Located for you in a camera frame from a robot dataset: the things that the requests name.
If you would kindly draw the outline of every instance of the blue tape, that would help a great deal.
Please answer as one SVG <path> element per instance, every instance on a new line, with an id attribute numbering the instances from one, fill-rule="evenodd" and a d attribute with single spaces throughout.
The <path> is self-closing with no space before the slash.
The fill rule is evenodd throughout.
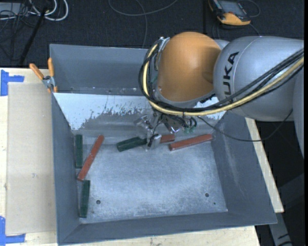
<path id="1" fill-rule="evenodd" d="M 6 219 L 0 216 L 0 246 L 7 243 L 19 243 L 25 241 L 25 233 L 21 235 L 6 236 Z"/>
<path id="2" fill-rule="evenodd" d="M 9 76 L 9 73 L 1 69 L 1 79 L 0 79 L 0 96 L 8 95 L 8 82 L 23 82 L 23 76 Z"/>

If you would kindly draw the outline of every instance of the yellow cable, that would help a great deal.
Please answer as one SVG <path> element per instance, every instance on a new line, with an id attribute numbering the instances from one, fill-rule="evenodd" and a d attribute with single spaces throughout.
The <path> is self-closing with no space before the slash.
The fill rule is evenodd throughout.
<path id="1" fill-rule="evenodd" d="M 151 56 L 151 54 L 153 53 L 153 51 L 155 50 L 157 45 L 155 45 L 150 53 L 149 53 L 149 57 Z M 280 77 L 278 77 L 277 79 L 275 79 L 274 81 L 272 81 L 271 83 L 269 83 L 268 85 L 266 85 L 265 87 L 261 88 L 260 90 L 252 93 L 249 96 L 246 96 L 242 99 L 239 99 L 238 101 L 226 105 L 222 108 L 217 108 L 217 109 L 213 109 L 213 110 L 207 110 L 207 111 L 201 111 L 201 112 L 182 112 L 182 111 L 176 111 L 176 110 L 170 110 L 170 109 L 165 109 L 160 107 L 159 105 L 155 104 L 152 101 L 148 101 L 150 103 L 150 105 L 152 107 L 154 107 L 155 109 L 157 109 L 158 111 L 165 113 L 165 114 L 169 114 L 169 115 L 177 115 L 177 116 L 205 116 L 205 115 L 211 115 L 211 114 L 215 114 L 221 111 L 227 111 L 229 109 L 233 109 L 235 107 L 238 107 L 240 105 L 245 104 L 246 102 L 249 102 L 250 100 L 258 97 L 259 95 L 261 95 L 262 93 L 264 93 L 267 89 L 273 87 L 274 85 L 276 85 L 277 83 L 279 83 L 280 81 L 282 81 L 284 78 L 286 78 L 288 75 L 290 75 L 292 72 L 294 72 L 297 68 L 299 68 L 304 62 L 304 58 L 302 57 L 299 61 L 297 61 L 292 67 L 290 67 L 288 70 L 286 70 Z M 147 69 L 148 69 L 148 65 L 149 65 L 149 61 L 146 62 L 146 64 L 143 67 L 143 88 L 144 91 L 146 93 L 147 96 L 149 96 L 148 94 L 148 90 L 147 90 L 147 83 L 146 83 L 146 75 L 147 75 Z"/>

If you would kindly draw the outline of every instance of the green block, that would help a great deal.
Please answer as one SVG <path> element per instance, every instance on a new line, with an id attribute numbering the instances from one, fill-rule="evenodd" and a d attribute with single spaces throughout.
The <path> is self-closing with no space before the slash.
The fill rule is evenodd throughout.
<path id="1" fill-rule="evenodd" d="M 75 136 L 75 167 L 77 169 L 83 166 L 83 138 L 82 135 Z"/>
<path id="2" fill-rule="evenodd" d="M 82 185 L 81 205 L 80 205 L 80 218 L 86 218 L 88 213 L 88 203 L 90 194 L 90 180 L 84 180 Z"/>
<path id="3" fill-rule="evenodd" d="M 133 149 L 147 143 L 147 139 L 141 139 L 139 137 L 130 138 L 124 141 L 117 143 L 118 151 L 125 151 L 129 149 Z"/>

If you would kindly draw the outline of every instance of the gray metal bin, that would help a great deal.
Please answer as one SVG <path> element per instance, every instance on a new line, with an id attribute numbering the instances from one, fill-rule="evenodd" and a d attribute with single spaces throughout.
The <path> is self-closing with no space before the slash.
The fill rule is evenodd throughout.
<path id="1" fill-rule="evenodd" d="M 150 151 L 116 149 L 117 142 L 135 136 L 133 121 L 150 112 L 138 86 L 146 51 L 50 45 L 59 88 L 52 94 L 59 245 L 276 223 L 251 142 L 233 140 L 198 121 L 193 134 L 211 133 L 213 140 L 176 151 L 163 144 Z M 227 112 L 217 126 L 250 138 L 241 116 Z M 96 136 L 105 136 L 86 177 L 86 218 L 78 214 L 76 134 L 84 136 L 84 156 Z"/>

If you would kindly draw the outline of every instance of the black carpet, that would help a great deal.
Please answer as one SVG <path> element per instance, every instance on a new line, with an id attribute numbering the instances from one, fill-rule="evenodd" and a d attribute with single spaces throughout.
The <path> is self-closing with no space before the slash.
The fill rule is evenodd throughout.
<path id="1" fill-rule="evenodd" d="M 28 0 L 0 1 L 22 2 L 29 6 Z M 45 1 L 32 0 L 39 10 Z M 242 0 L 250 16 L 259 15 L 252 18 L 253 26 L 238 29 L 221 28 L 207 0 L 66 1 L 67 17 L 62 21 L 42 21 L 22 64 L 22 53 L 39 17 L 29 14 L 0 19 L 0 67 L 28 67 L 29 63 L 35 63 L 39 68 L 47 68 L 50 44 L 148 48 L 161 36 L 172 37 L 184 31 L 197 31 L 228 41 L 249 35 L 304 39 L 304 0 Z M 144 12 L 153 13 L 144 16 Z M 59 18 L 65 13 L 63 0 L 57 0 L 57 10 L 49 17 Z M 257 121 L 262 137 L 269 135 L 277 125 Z M 304 172 L 304 159 L 299 152 L 293 122 L 286 122 L 264 142 L 264 148 L 278 188 Z M 303 246 L 304 196 L 286 210 L 283 217 L 292 245 Z M 256 228 L 261 246 L 274 245 L 268 226 Z"/>

